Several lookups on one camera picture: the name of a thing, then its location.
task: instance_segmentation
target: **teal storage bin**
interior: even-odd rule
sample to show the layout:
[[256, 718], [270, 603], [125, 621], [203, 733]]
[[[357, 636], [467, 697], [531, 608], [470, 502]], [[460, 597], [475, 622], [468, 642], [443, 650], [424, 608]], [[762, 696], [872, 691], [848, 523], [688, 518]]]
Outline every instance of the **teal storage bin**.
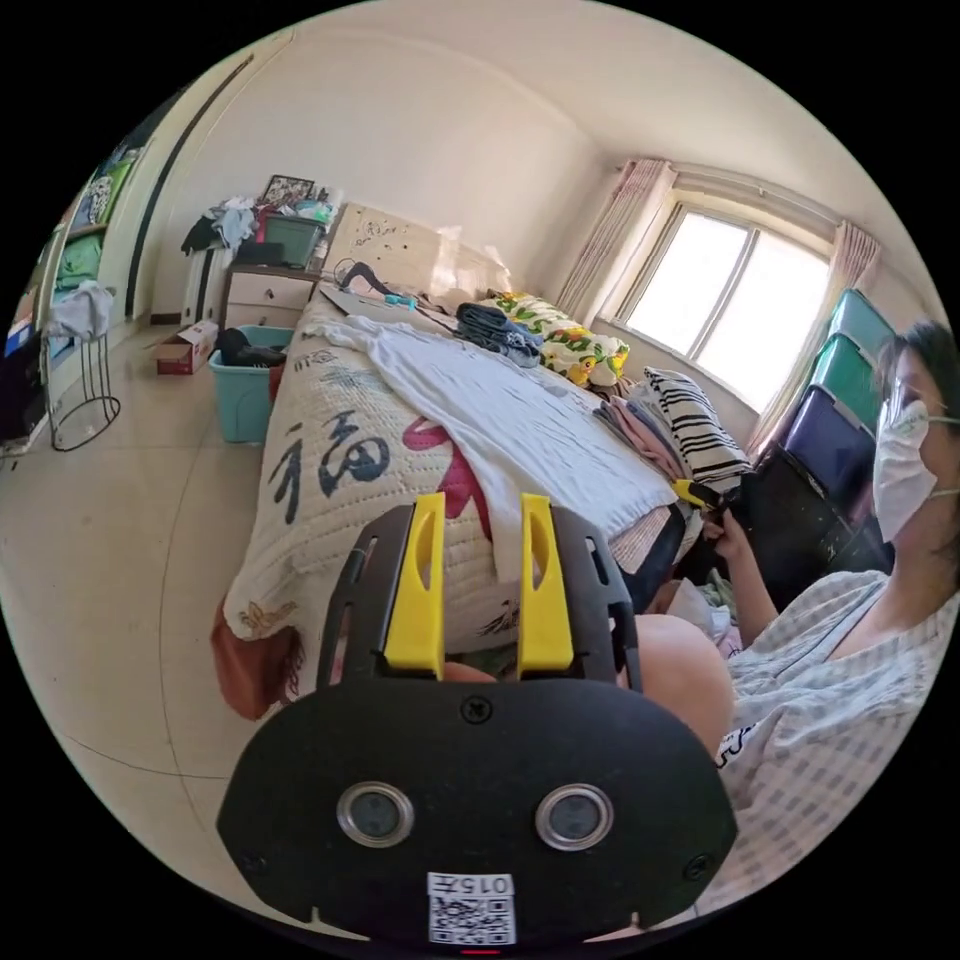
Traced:
[[[251, 346], [286, 347], [293, 330], [282, 327], [239, 327]], [[270, 423], [270, 370], [227, 367], [220, 351], [210, 357], [220, 432], [227, 443], [263, 443]]]
[[851, 419], [866, 427], [871, 436], [876, 435], [880, 417], [876, 374], [852, 340], [843, 334], [830, 337], [820, 351], [810, 383], [849, 411]]
[[830, 320], [830, 336], [838, 334], [852, 340], [864, 356], [876, 363], [894, 330], [862, 293], [847, 290]]

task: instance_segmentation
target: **label sticker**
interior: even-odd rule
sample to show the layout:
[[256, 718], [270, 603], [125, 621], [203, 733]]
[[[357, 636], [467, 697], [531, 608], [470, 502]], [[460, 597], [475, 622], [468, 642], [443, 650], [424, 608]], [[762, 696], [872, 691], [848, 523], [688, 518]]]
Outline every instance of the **label sticker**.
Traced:
[[428, 873], [430, 942], [509, 946], [517, 942], [509, 873]]

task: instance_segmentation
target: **qr code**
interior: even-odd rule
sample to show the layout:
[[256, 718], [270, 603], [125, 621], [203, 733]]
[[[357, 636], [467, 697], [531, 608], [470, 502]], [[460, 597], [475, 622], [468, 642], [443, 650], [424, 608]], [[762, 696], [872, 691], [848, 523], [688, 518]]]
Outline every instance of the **qr code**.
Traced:
[[513, 898], [430, 898], [433, 943], [497, 946], [516, 943]]

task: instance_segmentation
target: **yellow floral pillow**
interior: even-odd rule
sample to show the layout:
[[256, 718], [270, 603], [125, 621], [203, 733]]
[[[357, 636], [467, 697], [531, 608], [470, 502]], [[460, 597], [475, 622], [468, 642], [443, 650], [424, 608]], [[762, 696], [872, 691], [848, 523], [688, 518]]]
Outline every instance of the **yellow floral pillow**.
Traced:
[[623, 375], [630, 347], [617, 337], [604, 337], [571, 320], [562, 310], [525, 293], [504, 293], [485, 300], [511, 320], [543, 337], [541, 363], [555, 373], [585, 387], [613, 386]]

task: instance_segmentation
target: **face mask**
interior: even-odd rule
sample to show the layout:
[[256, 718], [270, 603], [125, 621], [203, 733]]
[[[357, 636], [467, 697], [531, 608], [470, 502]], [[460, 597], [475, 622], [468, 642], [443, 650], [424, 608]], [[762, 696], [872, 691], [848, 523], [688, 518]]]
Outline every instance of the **face mask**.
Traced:
[[931, 417], [921, 400], [911, 403], [894, 418], [889, 416], [886, 407], [880, 416], [873, 464], [873, 499], [880, 533], [886, 543], [896, 538], [927, 500], [960, 493], [960, 490], [935, 490], [937, 478], [920, 457], [920, 445], [931, 422], [960, 421]]

